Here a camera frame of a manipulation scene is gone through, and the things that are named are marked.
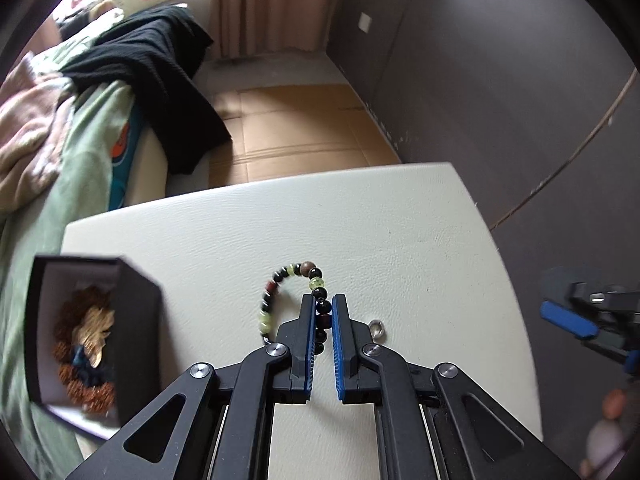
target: gift box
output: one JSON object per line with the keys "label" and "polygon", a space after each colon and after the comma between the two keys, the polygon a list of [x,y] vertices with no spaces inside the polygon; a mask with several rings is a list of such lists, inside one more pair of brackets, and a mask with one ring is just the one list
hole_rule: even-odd
{"label": "gift box", "polygon": [[[59,377],[54,332],[61,309],[76,291],[109,293],[113,324],[104,340],[100,370],[113,383],[114,405],[90,415],[72,403]],[[158,285],[121,258],[37,255],[24,314],[24,366],[32,402],[94,440],[106,440],[160,393]]]}

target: beige curtain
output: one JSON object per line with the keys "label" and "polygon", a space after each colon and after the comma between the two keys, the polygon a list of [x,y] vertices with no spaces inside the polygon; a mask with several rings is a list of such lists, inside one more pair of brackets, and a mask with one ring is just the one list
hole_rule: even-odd
{"label": "beige curtain", "polygon": [[324,48],[338,0],[212,0],[214,57]]}

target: white table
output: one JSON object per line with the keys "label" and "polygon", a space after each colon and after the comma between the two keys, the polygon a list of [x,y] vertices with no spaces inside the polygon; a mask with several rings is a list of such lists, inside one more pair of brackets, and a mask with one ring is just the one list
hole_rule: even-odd
{"label": "white table", "polygon": [[[199,361],[240,362],[261,345],[272,272],[310,259],[351,317],[382,319],[408,362],[453,362],[536,436],[536,377],[518,303],[480,213],[449,164],[388,166],[191,193],[69,225],[63,253],[124,255],[162,285],[162,380]],[[307,280],[276,303],[297,317]],[[332,343],[311,402],[276,406],[270,478],[378,477],[373,410],[336,397]]]}

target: blue gripper pad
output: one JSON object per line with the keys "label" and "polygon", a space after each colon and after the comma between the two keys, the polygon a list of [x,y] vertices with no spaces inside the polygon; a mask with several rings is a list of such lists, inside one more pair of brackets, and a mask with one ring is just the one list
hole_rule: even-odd
{"label": "blue gripper pad", "polygon": [[338,400],[344,400],[344,357],[335,296],[331,301],[331,336],[334,340],[335,389],[338,391]]}
{"label": "blue gripper pad", "polygon": [[640,368],[640,350],[632,350],[625,360],[625,374],[636,375],[638,368]]}
{"label": "blue gripper pad", "polygon": [[540,307],[542,319],[572,333],[578,339],[589,339],[598,335],[598,326],[578,316],[575,312],[559,306],[551,301],[545,301]]}
{"label": "blue gripper pad", "polygon": [[309,316],[309,326],[306,336],[306,377],[305,395],[311,398],[311,388],[314,386],[314,362],[316,360],[316,300],[313,302],[311,316]]}

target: gold leaf ornament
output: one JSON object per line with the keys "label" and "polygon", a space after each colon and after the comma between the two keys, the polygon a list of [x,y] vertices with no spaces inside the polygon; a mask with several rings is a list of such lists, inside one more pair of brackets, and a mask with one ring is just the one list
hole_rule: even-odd
{"label": "gold leaf ornament", "polygon": [[96,368],[102,360],[102,348],[110,334],[107,330],[113,326],[113,319],[113,310],[92,306],[84,314],[82,323],[74,329],[74,344],[84,347],[84,355],[92,368]]}

